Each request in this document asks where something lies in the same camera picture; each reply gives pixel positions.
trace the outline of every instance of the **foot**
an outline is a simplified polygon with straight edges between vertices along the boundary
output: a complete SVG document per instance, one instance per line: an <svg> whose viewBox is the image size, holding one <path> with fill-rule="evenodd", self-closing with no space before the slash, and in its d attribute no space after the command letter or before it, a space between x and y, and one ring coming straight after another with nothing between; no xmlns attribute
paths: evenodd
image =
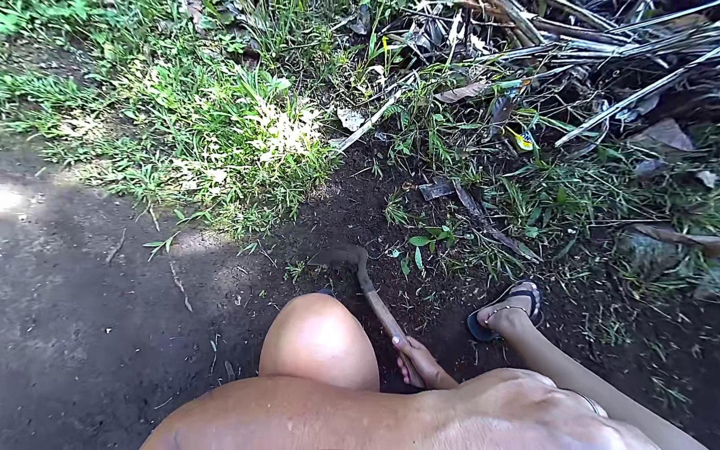
<svg viewBox="0 0 720 450"><path fill-rule="evenodd" d="M533 295L538 293L538 286L533 282L522 281L508 292L504 301L494 303L477 312L477 321L495 332L499 332L505 323L512 323L514 320L525 320L530 322L530 309L532 299L527 295L510 295L510 292L531 291Z"/></svg>

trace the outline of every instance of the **hand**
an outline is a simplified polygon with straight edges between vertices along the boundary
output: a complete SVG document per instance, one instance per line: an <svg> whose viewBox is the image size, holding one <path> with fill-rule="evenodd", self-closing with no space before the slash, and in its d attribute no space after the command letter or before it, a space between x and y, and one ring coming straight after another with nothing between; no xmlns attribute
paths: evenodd
<svg viewBox="0 0 720 450"><path fill-rule="evenodd" d="M400 353L404 353L413 362L415 370L424 379L426 386L431 389L454 389L458 386L458 383L446 373L440 364L435 361L435 357L430 353L429 350L424 347L424 344L415 340L411 336L407 336L406 342L399 339L398 336L394 336L394 346ZM410 371L407 370L402 358L396 358L396 364L402 371L402 377L405 379L405 383L410 383Z"/></svg>

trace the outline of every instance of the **sandal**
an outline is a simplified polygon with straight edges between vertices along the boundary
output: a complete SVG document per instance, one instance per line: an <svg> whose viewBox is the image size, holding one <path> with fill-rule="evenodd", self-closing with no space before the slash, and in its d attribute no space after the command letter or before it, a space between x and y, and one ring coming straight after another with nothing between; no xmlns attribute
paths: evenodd
<svg viewBox="0 0 720 450"><path fill-rule="evenodd" d="M468 315L468 318L465 320L465 324L468 326L468 331L471 332L471 335L474 337L475 340L479 342L491 342L492 340L499 339L502 337L499 333L491 330L490 328L484 327L479 320L477 320L477 313L482 311L483 309L490 307L492 305L495 305L497 303L506 301L507 299L511 297L518 297L520 295L524 295L526 297L530 297L530 300L532 300L532 305L530 306L530 310L526 311L524 308L519 306L511 306L506 305L505 307L501 307L498 310L494 311L493 314L496 314L497 312L502 311L503 309L510 309L510 308L516 308L524 311L529 317L530 322L532 322L535 326L540 325L540 323L543 321L543 314L541 314L541 303L543 299L543 293L541 292L541 288L538 286L538 284L535 281L532 280L520 280L517 281L515 284L518 285L520 283L533 283L535 285L536 291L538 292L537 295L535 295L532 291L527 291L525 289L519 289L518 291L513 292L507 292L504 297L499 297L493 302L490 302L486 304L483 307L478 308L476 311L472 312Z"/></svg>

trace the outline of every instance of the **dark soil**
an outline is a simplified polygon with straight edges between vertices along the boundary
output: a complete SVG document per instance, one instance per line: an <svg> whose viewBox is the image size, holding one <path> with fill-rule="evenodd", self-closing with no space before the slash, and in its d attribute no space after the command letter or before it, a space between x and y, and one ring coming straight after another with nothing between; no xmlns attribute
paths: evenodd
<svg viewBox="0 0 720 450"><path fill-rule="evenodd" d="M224 383L226 361L238 378L255 376L278 309L327 285L369 333L382 389L414 392L401 382L391 346L351 273L308 268L295 283L285 279L286 266L326 245L368 249L380 296L457 380L519 366L503 343L471 342L464 325L470 311L506 287L504 275L490 283L481 268L445 275L427 256L426 279L415 269L405 277L398 261L383 255L419 234L389 227L382 214L391 192L419 180L385 172L389 178L380 181L370 170L352 177L369 158L369 150L351 150L298 220L261 240L267 257L259 250L236 256L247 242L186 228L170 255L147 262L142 244L171 235L172 217L160 219L158 232L128 199L82 188L52 168L35 177L44 163L33 149L0 138L0 448L137 448L175 408ZM415 191L407 197L408 209L430 216L453 202L425 204ZM124 229L123 247L108 265ZM551 266L531 274L547 292L542 331L626 394L720 448L720 305L683 301L665 317L625 298L604 262L589 270L596 275L586 283L566 284L573 297ZM586 318L612 304L636 312L629 315L630 344L606 346L583 333ZM661 343L662 357L646 341ZM652 377L690 401L672 403Z"/></svg>

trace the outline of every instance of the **dry leaf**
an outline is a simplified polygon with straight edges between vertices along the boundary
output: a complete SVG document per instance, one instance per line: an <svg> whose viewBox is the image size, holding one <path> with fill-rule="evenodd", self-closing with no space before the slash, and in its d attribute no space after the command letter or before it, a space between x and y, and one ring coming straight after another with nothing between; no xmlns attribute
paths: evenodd
<svg viewBox="0 0 720 450"><path fill-rule="evenodd" d="M686 135L677 121L673 118L666 118L644 131L627 139L631 145L646 150L655 151L659 154L666 154L669 151L695 151L694 143Z"/></svg>
<svg viewBox="0 0 720 450"><path fill-rule="evenodd" d="M696 178L702 180L702 184L704 184L706 187L710 189L715 188L715 180L717 177L713 172L709 170L702 170L701 172L698 172L696 174Z"/></svg>
<svg viewBox="0 0 720 450"><path fill-rule="evenodd" d="M337 108L337 112L337 117L341 119L341 123L349 131L357 131L365 123L363 115L356 111Z"/></svg>
<svg viewBox="0 0 720 450"><path fill-rule="evenodd" d="M471 213L471 215L473 215L477 220L482 222L486 233L494 236L496 240L505 244L508 248L510 248L510 250L515 251L517 254L525 257L528 260L541 260L541 258L538 255L535 255L535 252L530 250L530 248L524 245L523 242L511 238L508 235L505 235L500 230L497 230L495 227L493 227L488 222L487 218L485 218L485 213L479 207L477 201L474 200L471 195L468 194L468 192L465 192L465 189L460 186L460 183L456 179L453 179L452 182L455 185L455 192L457 193L457 197L460 199L460 202L466 209L468 209L468 212Z"/></svg>
<svg viewBox="0 0 720 450"><path fill-rule="evenodd" d="M197 33L203 33L202 27L202 0L179 0L180 6L194 21L194 28Z"/></svg>
<svg viewBox="0 0 720 450"><path fill-rule="evenodd" d="M489 84L484 81L473 82L464 87L458 87L453 90L441 92L440 94L435 94L435 99L444 103L455 103L465 97L476 97L477 95L480 95L485 92L485 89L487 89L488 86Z"/></svg>
<svg viewBox="0 0 720 450"><path fill-rule="evenodd" d="M639 162L633 171L639 179L650 179L662 172L667 165L662 159L649 159Z"/></svg>
<svg viewBox="0 0 720 450"><path fill-rule="evenodd" d="M684 235L651 225L635 225L635 229L656 240L702 246L708 256L720 255L720 238L717 236Z"/></svg>

